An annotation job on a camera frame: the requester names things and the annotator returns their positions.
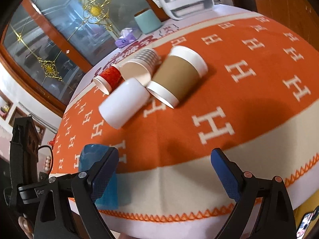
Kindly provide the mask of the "blue translucent plastic cup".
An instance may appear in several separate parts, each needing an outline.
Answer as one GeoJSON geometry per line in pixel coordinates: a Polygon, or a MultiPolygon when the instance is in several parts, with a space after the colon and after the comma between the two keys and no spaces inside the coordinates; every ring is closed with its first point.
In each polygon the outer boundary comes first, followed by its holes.
{"type": "Polygon", "coordinates": [[[79,172],[89,174],[89,194],[99,210],[118,208],[116,168],[118,149],[100,144],[85,145],[81,151],[79,172]]]}

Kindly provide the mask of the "white paper cup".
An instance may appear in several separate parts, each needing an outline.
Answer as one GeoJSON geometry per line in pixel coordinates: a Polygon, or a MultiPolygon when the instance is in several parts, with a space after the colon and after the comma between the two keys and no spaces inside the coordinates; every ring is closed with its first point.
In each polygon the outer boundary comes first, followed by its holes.
{"type": "Polygon", "coordinates": [[[106,123],[120,129],[149,100],[150,93],[135,78],[124,81],[98,107],[106,123]]]}

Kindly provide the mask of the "red paper cup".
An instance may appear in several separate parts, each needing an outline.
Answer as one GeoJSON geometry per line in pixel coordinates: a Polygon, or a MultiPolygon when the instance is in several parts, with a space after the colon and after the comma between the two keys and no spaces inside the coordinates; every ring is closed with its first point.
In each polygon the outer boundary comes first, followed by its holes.
{"type": "Polygon", "coordinates": [[[106,95],[109,95],[121,80],[122,75],[114,64],[93,78],[94,84],[106,95]]]}

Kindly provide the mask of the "striped paper cup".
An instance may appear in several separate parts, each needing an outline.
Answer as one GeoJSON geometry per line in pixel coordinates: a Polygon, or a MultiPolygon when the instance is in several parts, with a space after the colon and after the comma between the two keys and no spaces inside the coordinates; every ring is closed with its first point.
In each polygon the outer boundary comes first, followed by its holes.
{"type": "Polygon", "coordinates": [[[160,63],[159,54],[154,49],[145,48],[124,62],[119,71],[124,80],[135,78],[143,86],[147,86],[160,63]]]}

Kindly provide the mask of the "brown sleeve paper cup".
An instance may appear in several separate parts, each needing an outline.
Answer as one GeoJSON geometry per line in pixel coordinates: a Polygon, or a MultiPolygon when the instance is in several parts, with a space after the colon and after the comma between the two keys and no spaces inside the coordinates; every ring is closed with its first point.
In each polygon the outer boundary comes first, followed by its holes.
{"type": "Polygon", "coordinates": [[[186,46],[175,46],[146,88],[174,109],[207,73],[208,66],[197,52],[186,46]]]}

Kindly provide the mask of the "wooden glass sliding door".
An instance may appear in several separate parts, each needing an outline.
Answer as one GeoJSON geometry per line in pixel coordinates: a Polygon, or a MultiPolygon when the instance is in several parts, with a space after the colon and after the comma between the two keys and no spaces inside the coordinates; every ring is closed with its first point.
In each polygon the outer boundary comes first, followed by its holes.
{"type": "Polygon", "coordinates": [[[1,63],[41,104],[61,116],[84,75],[115,50],[125,27],[153,0],[18,0],[1,32],[1,63]]]}

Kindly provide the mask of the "purple tissue box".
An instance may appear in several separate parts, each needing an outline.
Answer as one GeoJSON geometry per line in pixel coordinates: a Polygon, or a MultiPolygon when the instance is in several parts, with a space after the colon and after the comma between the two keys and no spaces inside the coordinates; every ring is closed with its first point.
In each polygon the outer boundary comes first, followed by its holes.
{"type": "Polygon", "coordinates": [[[117,48],[123,48],[137,41],[141,35],[142,35],[142,32],[140,31],[139,28],[132,28],[132,27],[124,28],[120,33],[120,37],[117,40],[115,40],[115,45],[117,46],[117,48]]]}

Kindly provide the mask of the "teal ceramic canister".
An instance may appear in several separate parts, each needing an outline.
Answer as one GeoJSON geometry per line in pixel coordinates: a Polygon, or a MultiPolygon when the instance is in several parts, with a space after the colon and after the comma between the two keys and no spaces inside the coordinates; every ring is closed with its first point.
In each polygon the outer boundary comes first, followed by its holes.
{"type": "Polygon", "coordinates": [[[162,26],[155,12],[148,8],[136,13],[134,19],[143,34],[149,34],[162,26]]]}

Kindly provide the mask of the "wooden cabinet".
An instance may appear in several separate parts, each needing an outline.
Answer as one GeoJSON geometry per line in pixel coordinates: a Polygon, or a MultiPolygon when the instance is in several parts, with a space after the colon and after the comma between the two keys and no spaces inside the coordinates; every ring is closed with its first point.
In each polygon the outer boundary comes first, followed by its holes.
{"type": "Polygon", "coordinates": [[[318,14],[308,0],[255,0],[257,11],[318,46],[318,14]]]}

